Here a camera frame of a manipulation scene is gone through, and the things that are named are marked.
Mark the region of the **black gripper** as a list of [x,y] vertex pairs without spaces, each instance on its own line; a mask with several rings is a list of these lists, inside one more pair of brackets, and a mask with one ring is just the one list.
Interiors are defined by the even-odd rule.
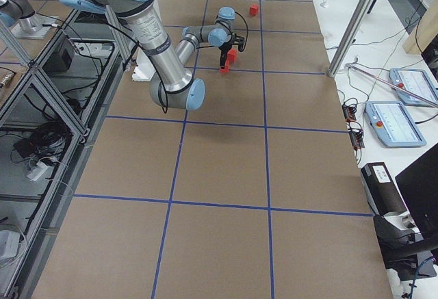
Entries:
[[221,53],[220,53],[220,66],[223,66],[227,60],[227,53],[232,49],[232,43],[231,42],[225,42],[221,47]]

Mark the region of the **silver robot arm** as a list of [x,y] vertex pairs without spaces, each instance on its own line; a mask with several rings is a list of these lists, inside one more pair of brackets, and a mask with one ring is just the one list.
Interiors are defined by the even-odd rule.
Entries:
[[234,32],[235,10],[220,8],[213,25],[187,27],[177,47],[164,29],[153,7],[154,0],[59,0],[77,10],[103,14],[113,9],[116,17],[127,22],[139,47],[150,59],[156,75],[149,92],[162,108],[197,110],[205,98],[205,83],[185,67],[191,54],[204,42],[220,49],[220,68],[233,45],[244,48],[245,39]]

